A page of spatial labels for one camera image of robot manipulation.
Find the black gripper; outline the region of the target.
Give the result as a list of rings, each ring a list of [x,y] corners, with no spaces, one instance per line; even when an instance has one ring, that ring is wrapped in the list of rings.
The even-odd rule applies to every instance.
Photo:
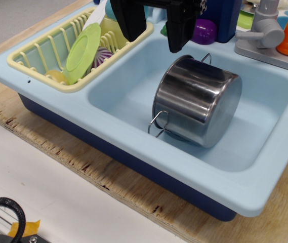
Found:
[[[196,16],[206,10],[206,1],[110,1],[115,18],[124,37],[133,42],[146,30],[145,6],[167,10],[169,49],[177,53],[192,39]]]

